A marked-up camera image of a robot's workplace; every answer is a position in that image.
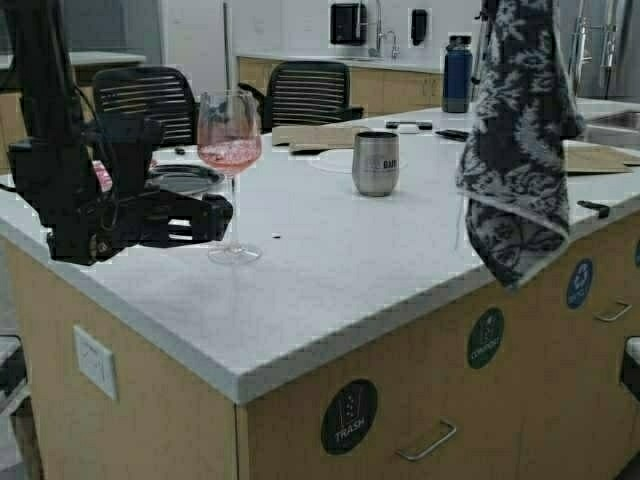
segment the faucet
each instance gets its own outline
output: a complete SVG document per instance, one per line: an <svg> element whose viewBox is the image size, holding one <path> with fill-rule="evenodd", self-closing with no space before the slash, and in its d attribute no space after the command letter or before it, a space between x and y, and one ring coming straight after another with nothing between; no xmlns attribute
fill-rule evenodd
<svg viewBox="0 0 640 480"><path fill-rule="evenodd" d="M382 57L382 41L385 40L388 36L393 35L393 50L391 50L391 58L394 60L398 58L400 55L400 46L398 45L398 36L393 30L389 30L387 33L384 33L382 29L382 4L380 0L376 0L376 9L377 9L377 19L376 19L376 48L369 49L369 56L380 58ZM362 23L358 20L358 31L360 27L368 26L369 23Z"/></svg>
<svg viewBox="0 0 640 480"><path fill-rule="evenodd" d="M571 58L569 60L569 78L573 93L577 97L580 93L582 85L582 69L585 64L590 63L593 58L587 53L587 39L590 31L602 30L604 32L601 68L601 85L606 82L605 96L608 95L609 82L611 75L615 69L615 60L617 54L616 25L615 15L618 10L618 0L607 0L607 13L605 24L601 27L594 27L590 24L585 10L585 0L580 0L578 8L578 18L576 19L576 27L573 33L573 46L571 48Z"/></svg>

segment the metal handle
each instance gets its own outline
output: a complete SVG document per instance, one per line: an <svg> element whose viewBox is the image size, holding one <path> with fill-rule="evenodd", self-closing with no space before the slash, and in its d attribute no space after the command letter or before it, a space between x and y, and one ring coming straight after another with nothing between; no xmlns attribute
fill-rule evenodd
<svg viewBox="0 0 640 480"><path fill-rule="evenodd" d="M358 14L356 19L356 39L360 40L360 30L362 30L362 1L358 5Z"/></svg>
<svg viewBox="0 0 640 480"><path fill-rule="evenodd" d="M627 313L629 313L629 311L633 308L632 304L625 303L625 302L616 302L616 305L621 306L622 310L620 310L618 313L616 313L612 317L607 317L607 316L605 316L604 314L601 313L599 315L596 315L596 319L600 320L601 322L612 323L612 322L615 322L617 320L620 320Z"/></svg>
<svg viewBox="0 0 640 480"><path fill-rule="evenodd" d="M396 452L396 454L400 455L402 458L404 458L408 462L415 463L415 462L419 462L420 460L422 460L426 456L428 456L428 455L432 454L433 452L435 452L438 448L440 448L442 445L444 445L449 440L451 440L456 435L456 433L458 433L458 427L456 427L450 421L442 419L442 420L440 420L440 423L442 425L444 425L445 427L449 428L449 432L444 437L442 437L440 440L438 440L435 443L432 443L427 448L425 448L423 451L421 451L421 452L419 452L419 453L417 453L415 455L412 455L410 453L404 452L402 450L398 450Z"/></svg>

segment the white countertop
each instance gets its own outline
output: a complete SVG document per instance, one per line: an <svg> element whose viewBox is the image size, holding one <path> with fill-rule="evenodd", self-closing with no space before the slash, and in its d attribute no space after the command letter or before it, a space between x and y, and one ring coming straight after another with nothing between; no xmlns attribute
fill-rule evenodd
<svg viewBox="0 0 640 480"><path fill-rule="evenodd" d="M581 108L594 116L625 105ZM439 110L388 118L431 120L437 129L472 123ZM354 192L350 175L292 158L266 136L264 155L239 182L241 237L264 256L239 268L210 263L206 246L137 247L91 269L51 262L33 211L5 193L0 234L245 404L492 281L460 222L462 149L433 134L403 136L407 165L396 192L370 199ZM348 167L349 152L335 155ZM638 168L569 183L573 240L640 210ZM597 220L578 200L610 205L611 217Z"/></svg>
<svg viewBox="0 0 640 480"><path fill-rule="evenodd" d="M357 68L370 68L375 70L398 70L402 72L418 72L418 73L434 73L442 74L444 69L440 62L436 63L420 63L416 60L409 60L406 58L399 58L393 60L391 58L381 58L370 61L358 61L351 60L350 58L356 58L355 55L318 55L315 53L285 53L285 52L253 52L253 51L238 51L237 57L243 58L257 58L262 60L276 60L276 61L291 61L291 60L333 60L344 63L349 67Z"/></svg>
<svg viewBox="0 0 640 480"><path fill-rule="evenodd" d="M115 52L71 52L69 56L71 64L75 67L144 63L147 61L147 57L143 55ZM0 55L0 70L8 70L12 60L13 55Z"/></svg>

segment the white wall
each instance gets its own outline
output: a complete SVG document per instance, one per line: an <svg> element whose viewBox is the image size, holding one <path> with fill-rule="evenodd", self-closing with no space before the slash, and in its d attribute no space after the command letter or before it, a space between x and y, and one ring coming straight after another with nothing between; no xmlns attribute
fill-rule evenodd
<svg viewBox="0 0 640 480"><path fill-rule="evenodd" d="M163 59L196 96L227 88L222 0L160 0Z"/></svg>
<svg viewBox="0 0 640 480"><path fill-rule="evenodd" d="M331 54L329 5L331 0L232 0L236 51L285 50L291 53ZM375 23L375 1L367 0ZM439 62L450 33L475 32L474 17L481 0L382 0L383 26L398 34L401 58ZM426 45L410 45L409 17L414 8L432 12ZM370 44L375 43L370 30ZM385 44L385 55L391 44Z"/></svg>

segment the patterned towel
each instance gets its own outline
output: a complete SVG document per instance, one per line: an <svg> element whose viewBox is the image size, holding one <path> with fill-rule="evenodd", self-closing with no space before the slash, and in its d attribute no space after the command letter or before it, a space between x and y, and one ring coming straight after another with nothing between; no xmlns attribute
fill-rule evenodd
<svg viewBox="0 0 640 480"><path fill-rule="evenodd" d="M558 43L555 0L493 0L491 53L457 185L473 248L518 288L569 239L562 140L581 133Z"/></svg>

